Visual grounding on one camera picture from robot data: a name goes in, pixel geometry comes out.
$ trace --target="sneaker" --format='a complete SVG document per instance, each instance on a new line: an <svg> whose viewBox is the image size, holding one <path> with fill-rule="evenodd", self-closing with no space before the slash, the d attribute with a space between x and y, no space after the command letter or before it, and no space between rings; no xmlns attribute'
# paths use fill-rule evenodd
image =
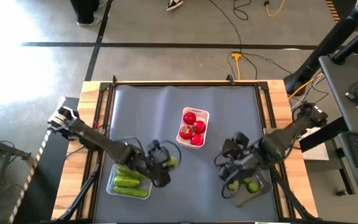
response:
<svg viewBox="0 0 358 224"><path fill-rule="evenodd" d="M183 4L183 0L169 0L167 11L171 11L172 9L176 9L178 6Z"/></svg>
<svg viewBox="0 0 358 224"><path fill-rule="evenodd" d="M97 16L94 16L92 23L90 23L90 24L82 24L82 23L77 22L77 25L79 25L80 27L95 26L95 25L98 25L100 22L101 22L101 19L99 19L99 17L97 17Z"/></svg>
<svg viewBox="0 0 358 224"><path fill-rule="evenodd" d="M107 4L108 1L109 1L109 0L99 0L99 6L98 6L98 8L101 8L101 7L106 6L106 4Z"/></svg>

